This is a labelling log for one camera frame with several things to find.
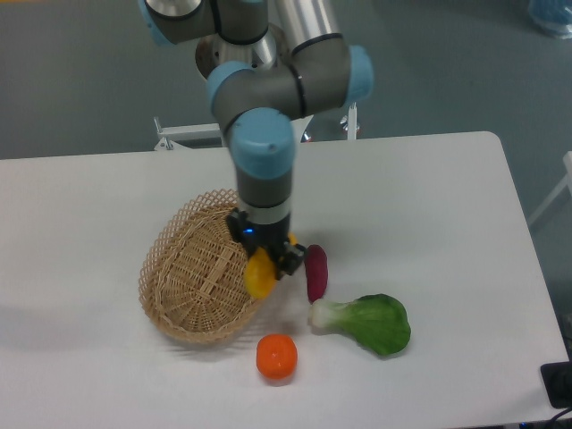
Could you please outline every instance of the orange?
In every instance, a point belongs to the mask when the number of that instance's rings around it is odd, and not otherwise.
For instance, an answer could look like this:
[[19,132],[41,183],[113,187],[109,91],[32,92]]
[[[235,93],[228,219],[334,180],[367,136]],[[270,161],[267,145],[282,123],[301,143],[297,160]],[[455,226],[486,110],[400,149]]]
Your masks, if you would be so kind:
[[257,368],[264,377],[281,380],[294,373],[298,351],[291,337],[280,333],[266,335],[258,342]]

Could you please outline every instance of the red vegetable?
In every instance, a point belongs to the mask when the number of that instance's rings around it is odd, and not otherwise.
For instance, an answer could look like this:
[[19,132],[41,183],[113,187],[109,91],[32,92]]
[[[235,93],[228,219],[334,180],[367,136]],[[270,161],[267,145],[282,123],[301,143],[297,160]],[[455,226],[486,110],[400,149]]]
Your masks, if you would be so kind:
[[304,261],[306,266],[307,298],[310,302],[320,299],[328,285],[328,258],[324,250],[317,244],[307,248]]

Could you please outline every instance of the yellow fruit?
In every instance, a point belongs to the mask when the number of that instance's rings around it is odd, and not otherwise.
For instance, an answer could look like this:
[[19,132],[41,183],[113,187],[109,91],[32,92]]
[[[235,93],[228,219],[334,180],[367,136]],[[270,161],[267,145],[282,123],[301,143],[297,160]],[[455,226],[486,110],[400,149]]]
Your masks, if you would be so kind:
[[244,287],[252,298],[266,298],[276,284],[276,268],[263,248],[258,248],[244,270]]
[[290,239],[290,244],[292,246],[296,246],[298,244],[298,239],[296,238],[296,236],[292,232],[290,234],[288,234],[288,238]]

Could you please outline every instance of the woven basket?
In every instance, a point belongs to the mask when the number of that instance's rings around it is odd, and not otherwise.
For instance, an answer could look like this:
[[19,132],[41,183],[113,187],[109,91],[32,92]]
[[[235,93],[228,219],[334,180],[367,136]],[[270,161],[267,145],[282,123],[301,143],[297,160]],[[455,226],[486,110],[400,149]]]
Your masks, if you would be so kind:
[[218,190],[190,201],[149,250],[139,301],[159,331],[196,343],[223,340],[242,328],[261,300],[244,289],[247,256],[231,239],[226,215],[236,192]]

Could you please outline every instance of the white vegetable stem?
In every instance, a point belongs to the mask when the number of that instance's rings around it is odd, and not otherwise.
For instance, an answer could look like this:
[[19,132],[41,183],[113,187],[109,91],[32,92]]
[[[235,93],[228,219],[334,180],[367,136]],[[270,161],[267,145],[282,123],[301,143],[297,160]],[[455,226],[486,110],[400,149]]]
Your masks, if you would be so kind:
[[317,299],[310,307],[310,323],[316,328],[328,328],[335,326],[341,316],[341,310],[346,304]]

